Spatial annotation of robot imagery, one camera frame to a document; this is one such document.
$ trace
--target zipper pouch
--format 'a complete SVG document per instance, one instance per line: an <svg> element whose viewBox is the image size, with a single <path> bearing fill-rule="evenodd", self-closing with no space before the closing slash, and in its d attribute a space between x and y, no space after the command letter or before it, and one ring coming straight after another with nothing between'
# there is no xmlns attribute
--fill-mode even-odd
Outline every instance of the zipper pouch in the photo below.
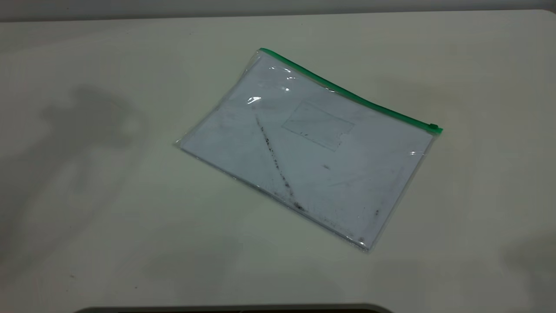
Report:
<svg viewBox="0 0 556 313"><path fill-rule="evenodd" d="M441 132L262 48L176 145L368 250Z"/></svg>

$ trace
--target white table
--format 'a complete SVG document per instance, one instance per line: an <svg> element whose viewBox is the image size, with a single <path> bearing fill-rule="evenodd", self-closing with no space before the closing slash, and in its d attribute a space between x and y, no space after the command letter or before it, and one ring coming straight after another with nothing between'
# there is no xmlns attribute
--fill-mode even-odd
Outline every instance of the white table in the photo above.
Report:
<svg viewBox="0 0 556 313"><path fill-rule="evenodd" d="M556 307L556 16L0 24L0 311ZM172 146L267 47L445 128L371 253Z"/></svg>

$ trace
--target green zipper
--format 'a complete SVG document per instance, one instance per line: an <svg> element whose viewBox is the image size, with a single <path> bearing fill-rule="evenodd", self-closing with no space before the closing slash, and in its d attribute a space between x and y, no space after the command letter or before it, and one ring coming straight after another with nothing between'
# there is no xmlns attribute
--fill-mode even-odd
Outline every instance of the green zipper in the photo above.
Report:
<svg viewBox="0 0 556 313"><path fill-rule="evenodd" d="M409 116L403 115L401 113L398 113L396 111L392 111L390 109L387 109L383 106L380 106L378 104L372 103L371 101L365 100L360 96L357 96L356 94L347 91L345 89L343 89L342 87L320 77L319 75L309 71L308 69L284 58L283 56L279 55L278 53L272 51L272 50L268 50L266 48L260 48L259 49L262 52L267 53L268 55L274 57L275 59L281 61L282 63L285 63L289 66L291 66L292 68L294 68L296 71L302 73L303 75L313 79L314 81L316 81L317 83L319 83L322 86L325 86L326 88L333 90L335 92L337 92L338 94L350 99L351 101L354 101L356 103L359 103L361 105L364 105L366 107L369 107L373 110L376 110L378 112L384 113L388 116L391 116L393 118L402 120L408 124L411 124L413 126L419 127L421 129L424 129L434 135L439 135L440 133L442 133L442 128L438 127L438 125L435 124L427 124L425 122L421 122L419 120L416 119L412 119Z"/></svg>

